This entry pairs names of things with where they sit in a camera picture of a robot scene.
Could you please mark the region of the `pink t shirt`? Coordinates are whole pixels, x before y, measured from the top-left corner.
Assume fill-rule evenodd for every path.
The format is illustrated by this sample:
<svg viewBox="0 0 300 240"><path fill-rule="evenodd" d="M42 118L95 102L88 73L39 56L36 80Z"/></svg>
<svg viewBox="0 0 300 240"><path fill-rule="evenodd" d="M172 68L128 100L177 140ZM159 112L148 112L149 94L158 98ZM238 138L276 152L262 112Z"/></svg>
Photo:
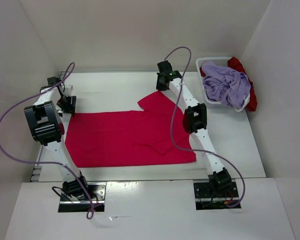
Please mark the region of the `pink t shirt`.
<svg viewBox="0 0 300 240"><path fill-rule="evenodd" d="M138 101L140 110L76 113L65 145L79 168L188 164L196 161L183 113L159 91Z"/></svg>

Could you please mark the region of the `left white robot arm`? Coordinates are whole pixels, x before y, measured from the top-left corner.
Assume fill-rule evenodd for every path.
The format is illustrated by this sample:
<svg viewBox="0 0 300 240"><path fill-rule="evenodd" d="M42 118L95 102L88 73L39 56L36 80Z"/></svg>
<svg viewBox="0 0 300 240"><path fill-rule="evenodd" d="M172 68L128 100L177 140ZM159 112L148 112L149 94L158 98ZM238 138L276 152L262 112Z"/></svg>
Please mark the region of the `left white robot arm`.
<svg viewBox="0 0 300 240"><path fill-rule="evenodd" d="M57 168L65 197L87 200L90 188L66 147L62 121L63 114L75 115L77 97L72 95L72 85L60 82L58 77L49 77L47 86L40 89L42 95L24 108L24 114L33 139L50 152L53 162L60 163Z"/></svg>

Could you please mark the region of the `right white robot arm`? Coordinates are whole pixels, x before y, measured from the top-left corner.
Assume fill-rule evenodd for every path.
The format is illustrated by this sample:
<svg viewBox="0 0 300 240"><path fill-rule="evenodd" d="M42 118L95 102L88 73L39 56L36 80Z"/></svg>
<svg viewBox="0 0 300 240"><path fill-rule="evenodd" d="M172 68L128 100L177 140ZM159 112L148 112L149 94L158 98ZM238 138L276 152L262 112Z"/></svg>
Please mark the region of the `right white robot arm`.
<svg viewBox="0 0 300 240"><path fill-rule="evenodd" d="M215 152L208 133L207 107L200 103L183 83L183 76L177 70L173 70L168 60L157 64L157 82L158 91L171 90L177 96L175 107L179 102L185 106L182 126L186 133L197 144L197 152L203 154L206 159L206 167L209 180L209 191L212 198L220 198L226 194L232 184L232 178L221 162L223 159Z"/></svg>

